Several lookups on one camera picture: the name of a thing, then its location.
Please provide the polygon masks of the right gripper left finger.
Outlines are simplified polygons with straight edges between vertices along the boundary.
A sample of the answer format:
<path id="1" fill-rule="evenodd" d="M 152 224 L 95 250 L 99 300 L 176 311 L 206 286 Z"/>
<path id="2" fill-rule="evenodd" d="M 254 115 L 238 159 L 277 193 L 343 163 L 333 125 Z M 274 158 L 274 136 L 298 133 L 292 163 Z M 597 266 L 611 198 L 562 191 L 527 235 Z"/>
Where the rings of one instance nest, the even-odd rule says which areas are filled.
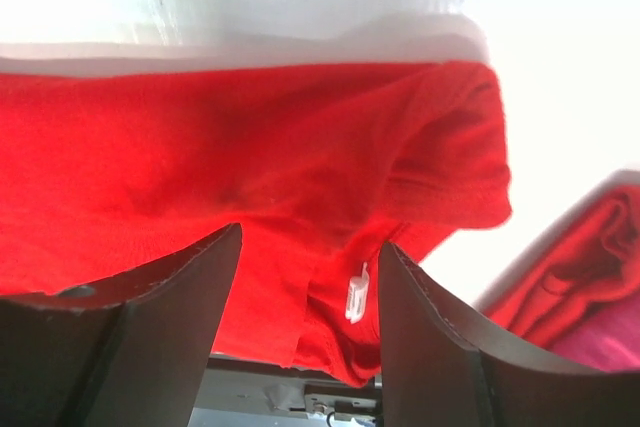
<path id="1" fill-rule="evenodd" d="M 237 268 L 239 225 L 56 295 L 1 300 L 5 426 L 184 426 Z"/>

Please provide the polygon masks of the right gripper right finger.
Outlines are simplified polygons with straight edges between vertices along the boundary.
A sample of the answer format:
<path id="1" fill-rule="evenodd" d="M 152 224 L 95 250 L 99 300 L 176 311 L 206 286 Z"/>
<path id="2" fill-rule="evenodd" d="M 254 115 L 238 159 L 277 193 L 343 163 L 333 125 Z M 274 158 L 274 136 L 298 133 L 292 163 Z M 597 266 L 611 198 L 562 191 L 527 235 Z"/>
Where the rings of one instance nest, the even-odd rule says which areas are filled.
<path id="1" fill-rule="evenodd" d="M 639 375 L 574 363 L 499 327 L 401 249 L 381 248 L 387 426 L 636 426 Z"/>

